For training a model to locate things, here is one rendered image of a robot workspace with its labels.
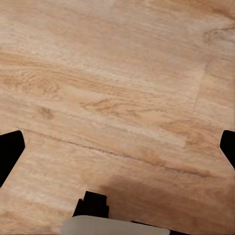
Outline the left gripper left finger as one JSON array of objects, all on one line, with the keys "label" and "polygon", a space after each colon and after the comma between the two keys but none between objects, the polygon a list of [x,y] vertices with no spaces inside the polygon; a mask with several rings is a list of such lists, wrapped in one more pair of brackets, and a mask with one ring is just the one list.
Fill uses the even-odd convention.
[{"label": "left gripper left finger", "polygon": [[0,136],[0,188],[25,149],[20,130]]}]

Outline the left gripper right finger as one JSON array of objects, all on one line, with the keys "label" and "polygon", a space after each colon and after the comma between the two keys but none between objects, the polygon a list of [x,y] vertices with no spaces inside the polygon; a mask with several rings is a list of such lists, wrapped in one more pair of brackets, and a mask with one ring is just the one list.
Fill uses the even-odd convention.
[{"label": "left gripper right finger", "polygon": [[235,168],[235,132],[230,130],[223,131],[220,149]]}]

